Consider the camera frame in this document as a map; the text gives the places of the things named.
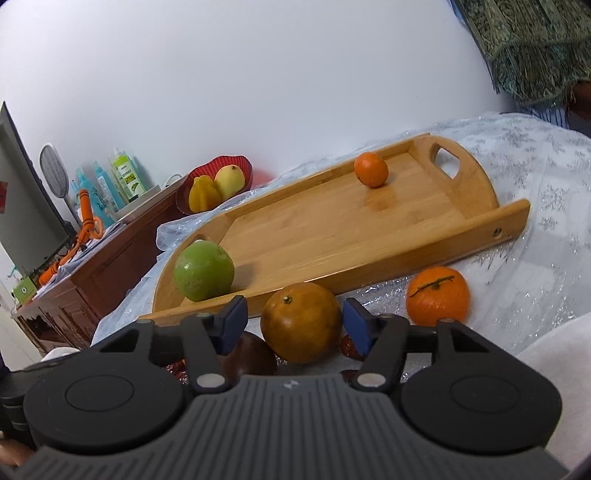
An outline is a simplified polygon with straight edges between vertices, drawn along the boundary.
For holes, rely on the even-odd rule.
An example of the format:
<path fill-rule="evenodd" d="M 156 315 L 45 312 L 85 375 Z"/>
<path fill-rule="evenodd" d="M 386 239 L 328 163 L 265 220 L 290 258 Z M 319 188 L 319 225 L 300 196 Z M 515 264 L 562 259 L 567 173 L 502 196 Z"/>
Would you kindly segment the dark purple plum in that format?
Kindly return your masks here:
<path fill-rule="evenodd" d="M 232 385 L 243 375 L 273 376 L 277 372 L 276 355 L 262 338 L 250 332 L 243 332 L 233 350 L 218 355 L 221 373 Z"/>

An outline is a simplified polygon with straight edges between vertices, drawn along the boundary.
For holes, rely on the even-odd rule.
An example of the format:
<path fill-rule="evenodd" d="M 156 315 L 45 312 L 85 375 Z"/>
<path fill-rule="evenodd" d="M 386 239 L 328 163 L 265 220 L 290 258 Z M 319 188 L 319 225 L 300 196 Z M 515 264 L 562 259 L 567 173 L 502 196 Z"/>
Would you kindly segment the green apple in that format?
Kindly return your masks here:
<path fill-rule="evenodd" d="M 199 302 L 230 292 L 235 264 L 221 246 L 209 240 L 197 240 L 177 257 L 173 277 L 185 298 Z"/>

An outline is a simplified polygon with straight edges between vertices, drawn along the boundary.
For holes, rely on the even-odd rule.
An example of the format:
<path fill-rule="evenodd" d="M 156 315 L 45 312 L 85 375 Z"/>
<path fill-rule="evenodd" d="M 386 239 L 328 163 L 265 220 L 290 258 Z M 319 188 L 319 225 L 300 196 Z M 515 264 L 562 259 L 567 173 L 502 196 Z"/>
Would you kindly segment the mandarin with stem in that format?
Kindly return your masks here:
<path fill-rule="evenodd" d="M 415 275 L 407 287 L 407 314 L 419 326 L 434 327 L 445 318 L 465 322 L 470 305 L 466 279 L 449 267 L 427 268 Z"/>

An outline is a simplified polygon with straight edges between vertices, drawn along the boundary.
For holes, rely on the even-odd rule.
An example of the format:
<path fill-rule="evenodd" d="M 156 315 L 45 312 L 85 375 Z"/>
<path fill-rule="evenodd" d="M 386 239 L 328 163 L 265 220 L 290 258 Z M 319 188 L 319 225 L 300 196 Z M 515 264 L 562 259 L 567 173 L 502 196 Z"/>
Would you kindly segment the brownish large orange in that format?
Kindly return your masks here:
<path fill-rule="evenodd" d="M 266 344 L 287 362 L 306 365 L 332 354 L 342 332 L 335 295 L 315 283 L 297 283 L 267 300 L 260 314 Z"/>

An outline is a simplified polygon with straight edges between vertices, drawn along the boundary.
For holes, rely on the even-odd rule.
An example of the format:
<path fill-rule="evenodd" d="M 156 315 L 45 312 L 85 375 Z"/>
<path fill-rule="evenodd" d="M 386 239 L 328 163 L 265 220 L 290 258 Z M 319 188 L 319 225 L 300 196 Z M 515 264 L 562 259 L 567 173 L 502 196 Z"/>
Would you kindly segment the mandarin orange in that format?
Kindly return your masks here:
<path fill-rule="evenodd" d="M 360 183 L 369 188 L 380 188 L 388 180 L 389 168 L 386 161 L 377 153 L 366 152 L 356 158 L 353 170 Z"/>

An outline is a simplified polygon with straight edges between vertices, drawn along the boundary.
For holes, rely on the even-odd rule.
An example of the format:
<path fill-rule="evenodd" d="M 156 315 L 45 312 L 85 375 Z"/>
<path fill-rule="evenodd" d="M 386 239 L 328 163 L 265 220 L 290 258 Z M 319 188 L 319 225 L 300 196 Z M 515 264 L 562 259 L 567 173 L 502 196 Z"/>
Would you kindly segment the wooden sideboard cabinet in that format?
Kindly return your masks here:
<path fill-rule="evenodd" d="M 176 190 L 164 190 L 145 212 L 100 241 L 71 274 L 53 280 L 16 310 L 14 320 L 41 354 L 90 345 L 99 321 L 156 263 L 157 228 L 181 217 Z"/>

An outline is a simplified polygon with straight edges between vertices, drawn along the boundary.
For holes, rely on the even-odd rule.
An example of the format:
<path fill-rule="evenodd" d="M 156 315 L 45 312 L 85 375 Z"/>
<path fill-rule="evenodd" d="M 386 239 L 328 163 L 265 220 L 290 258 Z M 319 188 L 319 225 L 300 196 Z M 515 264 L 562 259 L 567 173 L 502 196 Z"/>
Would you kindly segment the yellow starfruit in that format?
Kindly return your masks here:
<path fill-rule="evenodd" d="M 193 179 L 187 203 L 192 213 L 206 212 L 222 203 L 221 194 L 211 176 L 201 175 Z"/>

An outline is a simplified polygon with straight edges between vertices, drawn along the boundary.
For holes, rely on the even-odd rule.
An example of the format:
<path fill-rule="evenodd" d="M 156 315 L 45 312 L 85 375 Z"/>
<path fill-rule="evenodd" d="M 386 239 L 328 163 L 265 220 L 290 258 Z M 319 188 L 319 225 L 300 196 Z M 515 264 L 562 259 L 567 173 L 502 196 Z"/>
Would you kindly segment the wooden serving tray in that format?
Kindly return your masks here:
<path fill-rule="evenodd" d="M 380 150 L 370 189 L 346 162 L 215 214 L 191 234 L 235 263 L 231 291 L 259 315 L 274 292 L 312 281 L 342 294 L 447 264 L 518 237 L 530 204 L 501 205 L 459 143 L 424 134 Z"/>

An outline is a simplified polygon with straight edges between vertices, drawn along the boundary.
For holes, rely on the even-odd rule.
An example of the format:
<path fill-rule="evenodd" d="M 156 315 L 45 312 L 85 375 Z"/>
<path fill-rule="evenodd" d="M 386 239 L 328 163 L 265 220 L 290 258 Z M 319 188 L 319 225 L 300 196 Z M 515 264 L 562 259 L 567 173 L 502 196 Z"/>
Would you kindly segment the white plastic tray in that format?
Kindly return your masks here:
<path fill-rule="evenodd" d="M 142 196 L 136 198 L 124 208 L 118 210 L 115 213 L 115 220 L 124 224 L 132 222 L 158 201 L 158 196 L 160 193 L 160 186 L 155 185 L 146 191 Z"/>

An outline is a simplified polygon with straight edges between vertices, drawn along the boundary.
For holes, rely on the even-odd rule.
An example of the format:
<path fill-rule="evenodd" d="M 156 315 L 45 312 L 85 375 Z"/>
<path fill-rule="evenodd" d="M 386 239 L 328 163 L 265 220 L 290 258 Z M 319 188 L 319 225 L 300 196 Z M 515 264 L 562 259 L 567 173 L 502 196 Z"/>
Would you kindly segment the yellow mango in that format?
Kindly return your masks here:
<path fill-rule="evenodd" d="M 245 186 L 245 174 L 235 164 L 226 165 L 218 170 L 214 185 L 221 194 L 221 199 L 228 200 Z"/>

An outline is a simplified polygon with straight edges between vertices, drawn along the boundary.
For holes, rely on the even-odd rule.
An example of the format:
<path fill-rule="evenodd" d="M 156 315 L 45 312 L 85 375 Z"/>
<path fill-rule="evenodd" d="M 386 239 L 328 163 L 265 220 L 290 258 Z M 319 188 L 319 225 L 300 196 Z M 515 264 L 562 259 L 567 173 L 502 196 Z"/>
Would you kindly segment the red fruit bowl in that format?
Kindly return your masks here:
<path fill-rule="evenodd" d="M 204 213 L 251 186 L 252 164 L 245 156 L 218 156 L 184 178 L 175 202 L 184 215 Z"/>

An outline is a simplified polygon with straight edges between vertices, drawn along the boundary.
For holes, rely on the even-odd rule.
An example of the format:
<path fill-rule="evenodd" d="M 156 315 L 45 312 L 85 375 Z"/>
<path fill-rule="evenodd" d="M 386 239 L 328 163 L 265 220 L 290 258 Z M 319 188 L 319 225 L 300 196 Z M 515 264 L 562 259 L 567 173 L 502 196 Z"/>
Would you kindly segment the blue spray bottle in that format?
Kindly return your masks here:
<path fill-rule="evenodd" d="M 105 201 L 110 205 L 110 208 L 114 213 L 118 212 L 124 207 L 124 203 L 110 176 L 97 161 L 93 162 L 93 169 L 96 181 L 100 187 Z"/>
<path fill-rule="evenodd" d="M 104 226 L 104 228 L 108 228 L 114 224 L 114 220 L 109 215 L 109 210 L 107 204 L 103 201 L 98 189 L 95 187 L 94 183 L 90 180 L 90 178 L 84 173 L 82 167 L 78 167 L 76 169 L 76 175 L 79 187 L 81 189 L 85 189 L 90 198 L 90 203 L 92 207 L 93 214 L 97 216 Z"/>

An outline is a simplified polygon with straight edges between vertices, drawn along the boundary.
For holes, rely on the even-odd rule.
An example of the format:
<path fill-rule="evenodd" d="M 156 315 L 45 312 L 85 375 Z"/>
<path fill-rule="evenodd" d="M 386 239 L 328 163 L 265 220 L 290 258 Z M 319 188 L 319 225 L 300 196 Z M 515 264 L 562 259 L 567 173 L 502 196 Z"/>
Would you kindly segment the green spray bottle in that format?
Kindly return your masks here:
<path fill-rule="evenodd" d="M 129 202 L 141 197 L 146 192 L 133 161 L 124 151 L 118 148 L 114 149 L 111 166 Z"/>

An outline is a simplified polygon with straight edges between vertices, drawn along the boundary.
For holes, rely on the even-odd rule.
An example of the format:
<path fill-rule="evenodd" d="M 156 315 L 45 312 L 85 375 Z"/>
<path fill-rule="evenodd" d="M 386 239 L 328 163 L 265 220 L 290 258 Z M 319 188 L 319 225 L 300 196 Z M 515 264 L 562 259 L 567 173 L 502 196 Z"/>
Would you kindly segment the television screen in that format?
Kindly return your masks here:
<path fill-rule="evenodd" d="M 46 265 L 74 238 L 21 142 L 8 108 L 1 107 L 1 245 L 23 276 Z"/>

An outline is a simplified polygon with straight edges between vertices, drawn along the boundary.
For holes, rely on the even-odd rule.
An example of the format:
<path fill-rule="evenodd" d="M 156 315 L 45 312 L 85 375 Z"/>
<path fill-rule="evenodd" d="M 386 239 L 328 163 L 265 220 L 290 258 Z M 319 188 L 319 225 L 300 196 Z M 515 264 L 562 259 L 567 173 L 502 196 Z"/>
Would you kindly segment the green patterned shawl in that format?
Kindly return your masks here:
<path fill-rule="evenodd" d="M 584 1 L 454 1 L 497 91 L 523 106 L 562 104 L 590 80 Z"/>

